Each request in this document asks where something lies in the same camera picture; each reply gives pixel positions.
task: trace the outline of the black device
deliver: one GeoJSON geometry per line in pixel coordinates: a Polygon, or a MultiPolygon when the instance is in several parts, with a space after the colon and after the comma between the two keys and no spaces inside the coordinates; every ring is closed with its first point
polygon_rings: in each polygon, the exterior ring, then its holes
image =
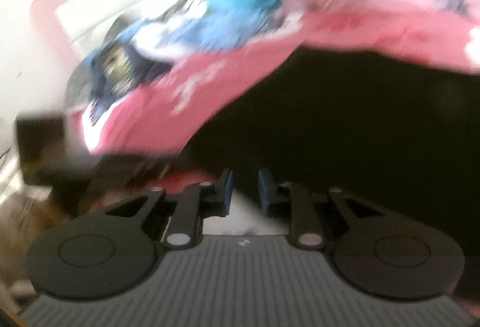
{"type": "Polygon", "coordinates": [[[88,196],[143,187],[167,171],[188,168],[185,155],[92,155],[63,114],[24,114],[15,120],[20,170],[27,185],[52,187],[53,198],[72,216],[88,196]]]}
{"type": "Polygon", "coordinates": [[[31,327],[431,326],[474,319],[449,295],[464,256],[449,236],[338,188],[259,172],[287,236],[203,235],[227,216],[233,174],[151,189],[47,231],[31,247],[31,327]]]}

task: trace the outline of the bed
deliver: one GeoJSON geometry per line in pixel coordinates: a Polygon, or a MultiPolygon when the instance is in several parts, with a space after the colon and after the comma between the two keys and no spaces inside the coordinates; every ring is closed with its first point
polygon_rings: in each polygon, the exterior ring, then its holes
{"type": "MultiPolygon", "coordinates": [[[[158,15],[173,2],[35,0],[31,14],[72,71],[120,14],[158,15]]],[[[212,176],[225,165],[237,168],[246,193],[254,189],[247,169],[262,165],[314,188],[337,183],[444,230],[466,254],[479,255],[477,5],[284,0],[289,14],[276,32],[182,59],[95,125],[88,109],[72,117],[93,153],[187,146],[212,176]]]]}

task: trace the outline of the black bracket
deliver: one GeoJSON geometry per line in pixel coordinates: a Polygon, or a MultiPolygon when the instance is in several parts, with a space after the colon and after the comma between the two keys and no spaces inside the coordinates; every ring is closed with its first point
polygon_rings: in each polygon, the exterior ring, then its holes
{"type": "Polygon", "coordinates": [[[311,194],[307,187],[298,183],[277,185],[266,169],[258,173],[258,190],[267,217],[289,216],[292,245],[306,250],[325,247],[326,235],[318,206],[325,203],[325,198],[311,194]]]}
{"type": "Polygon", "coordinates": [[[177,200],[175,211],[163,236],[169,249],[186,249],[197,244],[202,234],[203,218],[225,217],[230,211],[233,192],[233,172],[225,169],[216,183],[200,182],[187,186],[177,200]]]}

